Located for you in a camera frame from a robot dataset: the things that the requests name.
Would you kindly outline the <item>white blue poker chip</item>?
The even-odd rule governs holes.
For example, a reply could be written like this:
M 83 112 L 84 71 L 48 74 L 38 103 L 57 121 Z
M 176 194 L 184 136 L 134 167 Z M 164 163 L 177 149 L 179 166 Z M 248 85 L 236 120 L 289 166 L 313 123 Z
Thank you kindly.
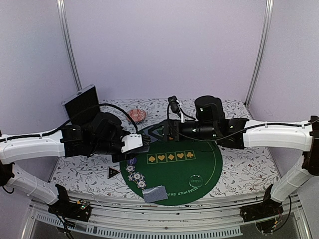
M 134 165 L 127 165 L 127 166 L 125 167 L 125 170 L 126 170 L 128 173 L 132 174 L 132 173 L 135 172 L 135 166 L 134 166 Z
M 144 175 L 139 172 L 130 173 L 128 175 L 128 180 L 132 182 L 139 182 L 143 181 L 145 179 Z
M 147 184 L 146 184 L 146 181 L 145 181 L 145 180 L 139 180 L 139 181 L 137 182 L 137 187 L 138 187 L 139 189 L 144 189 L 144 188 L 146 188 L 146 186 L 147 186 Z

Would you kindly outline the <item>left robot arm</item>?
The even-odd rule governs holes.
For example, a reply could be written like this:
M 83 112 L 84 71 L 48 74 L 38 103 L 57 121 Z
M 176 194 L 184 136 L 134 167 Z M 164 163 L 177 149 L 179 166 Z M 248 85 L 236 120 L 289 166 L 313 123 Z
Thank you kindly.
M 43 157 L 109 155 L 118 163 L 148 152 L 152 139 L 143 133 L 124 130 L 121 120 L 99 112 L 82 125 L 67 124 L 53 131 L 33 135 L 2 135 L 0 138 L 0 184 L 12 186 L 53 205 L 63 216 L 74 212 L 67 191 L 24 172 L 19 160 Z

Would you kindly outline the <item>aluminium poker chip case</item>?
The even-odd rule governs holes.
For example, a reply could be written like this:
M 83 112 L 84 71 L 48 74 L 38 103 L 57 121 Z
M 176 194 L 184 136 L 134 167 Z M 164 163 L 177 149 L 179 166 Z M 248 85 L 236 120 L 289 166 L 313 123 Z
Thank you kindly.
M 67 116 L 71 119 L 70 124 L 84 125 L 91 122 L 100 112 L 99 107 L 88 109 L 99 103 L 94 84 L 81 89 L 61 103 Z

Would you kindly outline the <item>right arm base controller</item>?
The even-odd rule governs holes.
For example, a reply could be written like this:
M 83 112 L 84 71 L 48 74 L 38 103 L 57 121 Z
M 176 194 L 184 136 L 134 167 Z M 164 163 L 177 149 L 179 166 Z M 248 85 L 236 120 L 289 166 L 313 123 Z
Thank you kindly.
M 257 230 L 263 234 L 271 234 L 277 227 L 279 219 L 284 212 L 283 207 L 264 205 L 263 203 L 252 204 L 240 208 L 240 216 L 244 222 L 260 221 L 256 224 Z

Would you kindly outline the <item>blue playing card deck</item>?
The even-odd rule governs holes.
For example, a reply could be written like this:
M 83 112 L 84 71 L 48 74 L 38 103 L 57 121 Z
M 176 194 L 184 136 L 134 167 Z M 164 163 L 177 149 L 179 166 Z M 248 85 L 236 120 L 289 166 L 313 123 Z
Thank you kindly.
M 150 149 L 149 146 L 142 146 L 142 147 L 133 149 L 133 150 L 131 151 L 131 153 L 146 153 L 146 152 L 149 151 L 149 149 Z

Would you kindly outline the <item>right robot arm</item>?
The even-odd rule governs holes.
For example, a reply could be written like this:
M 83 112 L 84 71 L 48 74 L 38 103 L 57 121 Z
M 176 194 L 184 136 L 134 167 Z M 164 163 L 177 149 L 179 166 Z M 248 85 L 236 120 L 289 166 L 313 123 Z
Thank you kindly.
M 175 96 L 169 97 L 166 112 L 179 120 L 167 118 L 165 140 L 214 142 L 231 149 L 266 147 L 298 151 L 295 165 L 265 191 L 263 201 L 243 207 L 242 213 L 259 213 L 268 217 L 279 210 L 286 198 L 319 174 L 319 118 L 311 116 L 300 122 L 266 122 L 247 118 L 227 119 L 222 101 L 202 96 L 194 101 L 195 117 L 185 120 Z

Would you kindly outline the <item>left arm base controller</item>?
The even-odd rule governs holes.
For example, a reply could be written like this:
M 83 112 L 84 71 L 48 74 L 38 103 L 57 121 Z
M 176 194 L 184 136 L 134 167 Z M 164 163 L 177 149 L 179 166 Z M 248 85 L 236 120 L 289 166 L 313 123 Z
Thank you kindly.
M 48 212 L 67 219 L 88 222 L 91 215 L 91 205 L 83 199 L 71 202 L 59 199 L 52 205 L 48 205 Z

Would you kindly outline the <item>blue playing card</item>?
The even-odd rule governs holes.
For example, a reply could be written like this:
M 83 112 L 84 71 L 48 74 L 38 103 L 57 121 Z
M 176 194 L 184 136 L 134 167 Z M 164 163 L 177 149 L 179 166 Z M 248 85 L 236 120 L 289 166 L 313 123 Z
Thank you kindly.
M 154 203 L 168 199 L 164 185 L 147 188 L 142 190 L 143 199 L 146 203 Z

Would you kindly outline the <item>clear acrylic dealer button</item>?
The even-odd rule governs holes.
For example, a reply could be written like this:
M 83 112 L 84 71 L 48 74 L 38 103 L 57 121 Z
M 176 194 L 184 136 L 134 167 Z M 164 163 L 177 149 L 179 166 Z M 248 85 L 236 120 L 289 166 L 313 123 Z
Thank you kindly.
M 188 183 L 193 188 L 200 188 L 204 184 L 204 180 L 200 175 L 194 174 L 190 176 Z

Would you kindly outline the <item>purple small blind button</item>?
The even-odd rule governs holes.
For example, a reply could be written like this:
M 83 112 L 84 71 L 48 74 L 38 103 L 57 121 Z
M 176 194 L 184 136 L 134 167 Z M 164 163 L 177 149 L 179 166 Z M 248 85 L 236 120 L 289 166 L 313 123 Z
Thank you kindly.
M 128 165 L 135 165 L 137 163 L 137 159 L 136 158 L 133 158 L 133 159 L 130 159 L 127 161 L 127 164 Z

